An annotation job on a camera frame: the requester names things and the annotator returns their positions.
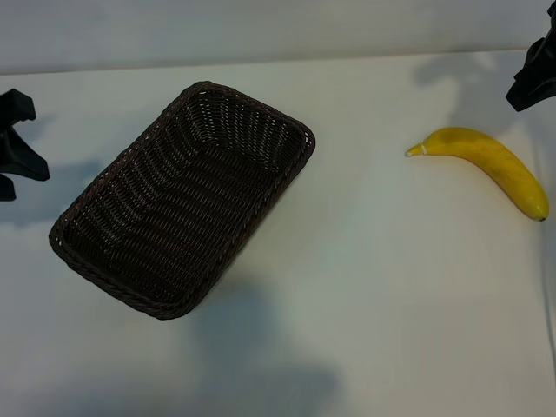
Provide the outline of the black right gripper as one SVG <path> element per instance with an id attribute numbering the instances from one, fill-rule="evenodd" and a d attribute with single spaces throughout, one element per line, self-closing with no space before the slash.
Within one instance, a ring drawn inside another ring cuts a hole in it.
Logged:
<path id="1" fill-rule="evenodd" d="M 516 111 L 529 109 L 548 98 L 555 97 L 555 70 L 533 66 L 555 59 L 555 35 L 547 34 L 533 43 L 526 53 L 526 65 L 515 76 L 506 99 Z"/>

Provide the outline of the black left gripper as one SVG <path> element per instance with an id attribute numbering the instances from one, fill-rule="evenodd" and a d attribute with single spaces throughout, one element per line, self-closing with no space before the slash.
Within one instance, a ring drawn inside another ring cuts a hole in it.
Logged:
<path id="1" fill-rule="evenodd" d="M 12 127 L 18 122 L 34 121 L 36 111 L 31 97 L 17 89 L 0 96 L 1 172 L 20 175 L 35 181 L 48 181 L 47 162 L 37 154 Z M 0 201 L 15 201 L 13 181 L 0 175 Z"/>

